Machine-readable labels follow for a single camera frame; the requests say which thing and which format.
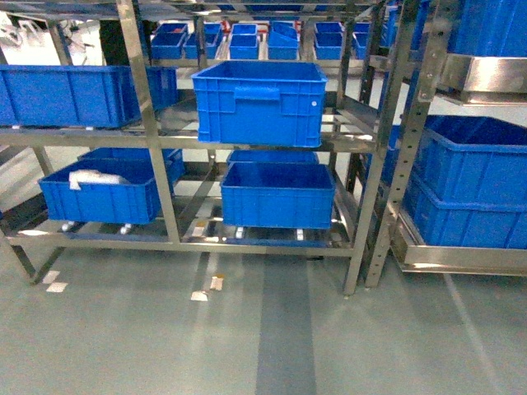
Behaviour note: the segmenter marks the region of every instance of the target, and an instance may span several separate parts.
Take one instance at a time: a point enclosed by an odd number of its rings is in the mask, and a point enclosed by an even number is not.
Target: blue plastic crate
[[[235,162],[222,181],[223,223],[328,229],[334,192],[325,165]]]
[[[298,35],[292,24],[277,22],[271,24],[268,39],[269,59],[296,60]]]
[[[397,37],[397,20],[399,19],[399,8],[396,5],[387,6],[385,21],[380,32],[380,46],[391,47]]]
[[[156,35],[160,33],[187,35],[189,33],[189,25],[186,23],[163,23],[156,29]]]
[[[175,68],[147,69],[152,102],[177,102]],[[120,128],[141,118],[127,66],[0,65],[0,124]]]
[[[296,60],[298,58],[298,44],[295,46],[277,46],[268,43],[268,57],[272,60]]]
[[[207,59],[214,59],[216,57],[217,49],[222,43],[222,36],[217,34],[205,34],[205,41],[207,42]],[[191,34],[184,43],[184,53],[187,59],[198,58],[198,48],[196,48],[196,34]]]
[[[403,204],[429,245],[527,249],[527,205],[442,202],[415,174]]]
[[[341,33],[315,35],[315,52],[319,60],[339,60],[343,48]]]
[[[413,172],[447,202],[527,204],[527,128],[429,116]]]
[[[357,22],[353,27],[353,31],[355,33],[370,33],[370,26],[370,22]]]
[[[186,34],[160,33],[152,40],[152,58],[181,59],[181,49]]]
[[[353,33],[353,48],[357,59],[364,59],[366,57],[366,46],[368,45],[367,33]]]
[[[474,56],[527,57],[525,0],[461,0],[449,52]]]
[[[232,162],[319,163],[319,157],[311,151],[235,150],[227,158],[227,164]]]
[[[163,150],[166,175],[170,191],[174,192],[174,183],[184,174],[182,150]],[[79,159],[116,159],[116,160],[144,160],[150,165],[150,152],[147,148],[97,148],[87,152]]]
[[[201,142],[320,145],[326,76],[313,63],[223,62],[192,76]]]
[[[258,36],[233,35],[229,51],[231,59],[258,59]]]
[[[222,24],[221,23],[206,23],[205,24],[206,35],[222,35]]]
[[[232,26],[233,35],[257,35],[258,25],[254,23],[236,23]]]
[[[99,170],[117,174],[130,184],[80,184],[69,188],[69,174],[76,170]],[[50,220],[147,224],[161,203],[154,171],[142,160],[81,160],[39,181]]]
[[[340,22],[317,22],[315,23],[315,33],[341,33],[343,32],[343,26]]]

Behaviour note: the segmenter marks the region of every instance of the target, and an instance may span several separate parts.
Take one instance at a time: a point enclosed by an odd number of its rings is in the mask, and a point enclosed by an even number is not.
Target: metal shelf
[[[149,225],[136,226],[130,235],[120,235],[117,225],[103,225],[97,233],[82,233],[86,224],[79,224],[75,232],[35,229],[48,220],[42,194],[5,212],[0,222],[2,232],[8,243],[17,247],[53,245],[58,248],[88,248],[96,245],[101,249],[352,256],[355,231],[352,218],[357,215],[357,203],[338,178],[332,229],[306,230],[304,239],[298,240],[295,230],[248,228],[245,237],[236,238],[237,228],[222,224],[222,200],[207,196],[212,185],[222,179],[225,164],[218,164],[214,171],[204,162],[189,162],[186,167],[187,173],[179,182],[199,179],[202,183],[192,197],[172,198],[180,224],[179,243],[169,240],[163,231],[162,218]]]
[[[391,249],[403,272],[527,276],[527,250],[427,245],[403,210]]]
[[[416,61],[408,62],[406,81]],[[390,68],[385,56],[371,56],[370,65]],[[498,58],[449,53],[439,76],[438,96],[464,106],[527,105],[527,58]]]
[[[251,146],[247,144],[202,143],[198,141],[196,99],[191,90],[180,91],[182,100],[161,111],[159,140],[163,148],[195,150],[285,149],[279,146]],[[335,92],[328,92],[326,105],[331,109]],[[348,132],[322,133],[322,145],[311,151],[372,152],[375,150],[376,110],[346,97],[343,109],[323,117],[323,125],[339,126]],[[86,130],[85,128],[0,128],[0,144],[10,146],[123,146],[148,147],[141,124],[120,130]]]

